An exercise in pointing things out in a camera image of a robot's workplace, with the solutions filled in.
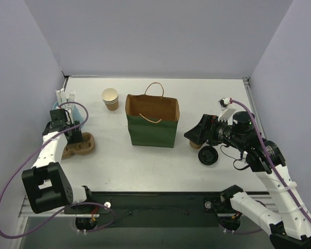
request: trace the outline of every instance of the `white wall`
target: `white wall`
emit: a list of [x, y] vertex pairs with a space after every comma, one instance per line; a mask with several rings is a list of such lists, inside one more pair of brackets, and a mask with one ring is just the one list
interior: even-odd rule
[[311, 211], [311, 0], [294, 0], [250, 81], [266, 136]]
[[[38, 146], [64, 78], [23, 0], [0, 0], [0, 191]], [[18, 174], [1, 206], [1, 228], [12, 234], [25, 195]], [[0, 237], [0, 248], [10, 241]]]
[[25, 0], [65, 75], [242, 78], [292, 0]]

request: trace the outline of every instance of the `gray floor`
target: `gray floor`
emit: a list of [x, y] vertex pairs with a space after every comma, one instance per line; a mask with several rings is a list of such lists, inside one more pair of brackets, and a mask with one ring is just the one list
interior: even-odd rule
[[[29, 218], [27, 229], [43, 220]], [[74, 218], [55, 218], [25, 237], [20, 248], [273, 248], [265, 232], [240, 236], [224, 234], [220, 228], [108, 228], [84, 236], [73, 230], [73, 221]], [[243, 217], [241, 231], [256, 228]]]

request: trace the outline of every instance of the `gift bag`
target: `gift bag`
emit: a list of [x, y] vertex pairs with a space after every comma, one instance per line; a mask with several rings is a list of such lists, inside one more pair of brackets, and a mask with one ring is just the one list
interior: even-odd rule
[[[146, 95], [153, 84], [162, 88], [161, 96]], [[180, 117], [177, 99], [164, 97], [164, 88], [150, 84], [143, 95], [126, 97], [125, 113], [133, 145], [173, 148]]]

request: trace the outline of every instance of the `rope handle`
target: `rope handle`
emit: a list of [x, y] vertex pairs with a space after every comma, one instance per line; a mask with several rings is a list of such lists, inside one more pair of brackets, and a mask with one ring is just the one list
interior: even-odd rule
[[161, 98], [160, 98], [160, 99], [162, 99], [162, 97], [164, 97], [164, 92], [165, 92], [165, 90], [164, 90], [164, 87], [162, 86], [162, 84], [160, 84], [159, 82], [153, 82], [153, 83], [151, 83], [151, 84], [147, 87], [147, 89], [145, 90], [144, 95], [146, 95], [147, 90], [148, 90], [149, 87], [152, 86], [153, 84], [158, 84], [158, 85], [161, 86], [161, 88], [162, 88], [162, 95], [161, 95]]
[[144, 118], [145, 120], [149, 121], [150, 123], [160, 123], [160, 121], [162, 120], [162, 119], [159, 119], [158, 121], [152, 121], [152, 120], [150, 120], [150, 119], [144, 117], [141, 113], [140, 113], [139, 115], [140, 115], [142, 118]]

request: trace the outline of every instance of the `tabletop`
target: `tabletop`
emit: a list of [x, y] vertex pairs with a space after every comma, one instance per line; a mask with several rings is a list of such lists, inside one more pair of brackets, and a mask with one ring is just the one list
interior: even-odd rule
[[[174, 148], [133, 146], [125, 114], [127, 94], [144, 94], [152, 82], [160, 82], [164, 96], [177, 98], [180, 118]], [[102, 101], [102, 91], [115, 88], [119, 108], [109, 111]], [[219, 115], [218, 100], [223, 97], [241, 101], [250, 108], [242, 80], [238, 79], [156, 79], [156, 78], [79, 78], [70, 77], [67, 95], [76, 92], [76, 101], [89, 112], [82, 132], [95, 138], [93, 153], [73, 155], [62, 160], [62, 168], [72, 185], [86, 185], [91, 191], [222, 191], [234, 184], [245, 191], [265, 191], [264, 185], [250, 169], [237, 171], [233, 159], [216, 147], [219, 159], [206, 166], [198, 160], [198, 151], [189, 145], [183, 134], [197, 125], [203, 114]], [[149, 95], [161, 95], [153, 85]], [[79, 107], [82, 117], [83, 109]], [[224, 148], [235, 158], [239, 152]]]

